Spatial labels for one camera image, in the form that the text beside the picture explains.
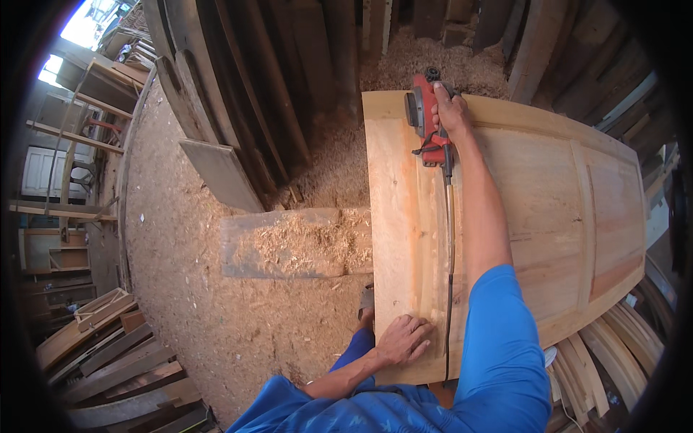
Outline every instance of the white door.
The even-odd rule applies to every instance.
[[[89,155],[75,153],[75,160],[89,162]],[[24,177],[21,180],[21,193],[24,195],[46,196],[48,190],[48,176],[51,173],[53,161],[53,149],[36,148],[29,146],[24,162]],[[51,181],[51,197],[60,197],[62,183],[62,169],[65,165],[65,152],[58,150],[55,156],[55,168]],[[89,171],[85,168],[72,170],[72,177],[82,179]],[[70,183],[70,198],[87,198],[87,192],[80,184]]]

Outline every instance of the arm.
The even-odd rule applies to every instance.
[[[303,387],[313,398],[345,398],[366,378],[392,364],[415,361],[430,345],[423,338],[433,329],[426,319],[409,315],[397,317],[378,345],[358,360],[334,370]]]
[[[536,322],[512,268],[500,193],[473,136],[466,102],[450,100],[442,86],[434,91],[434,123],[448,131],[462,167],[463,248],[472,287],[453,411],[469,425],[484,426],[477,430],[542,431],[551,413],[548,376]]]
[[[513,264],[508,220],[498,187],[472,134],[467,102],[460,96],[450,100],[439,83],[435,83],[434,91],[438,105],[432,108],[433,122],[443,123],[462,167],[463,253],[467,280],[473,287],[492,267]]]

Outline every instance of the man's right hand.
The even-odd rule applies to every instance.
[[[467,134],[472,133],[467,101],[457,95],[451,100],[448,91],[440,82],[433,83],[433,91],[438,100],[438,103],[431,107],[433,124],[439,129],[439,124],[442,123],[453,143],[461,145],[458,141],[464,141]]]

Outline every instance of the hand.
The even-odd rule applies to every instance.
[[[438,100],[438,103],[431,107],[436,129],[439,129],[439,124],[442,123],[451,139],[464,139],[467,134],[471,134],[472,124],[469,120],[467,101],[457,95],[451,100],[448,91],[440,82],[433,84],[433,91]]]
[[[380,337],[374,350],[388,364],[409,364],[431,344],[430,340],[424,340],[423,337],[433,328],[424,318],[409,315],[397,317]]]

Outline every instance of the wooden frame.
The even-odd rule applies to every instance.
[[[75,311],[77,329],[82,332],[91,328],[94,324],[131,303],[132,300],[132,294],[121,288],[111,290]]]

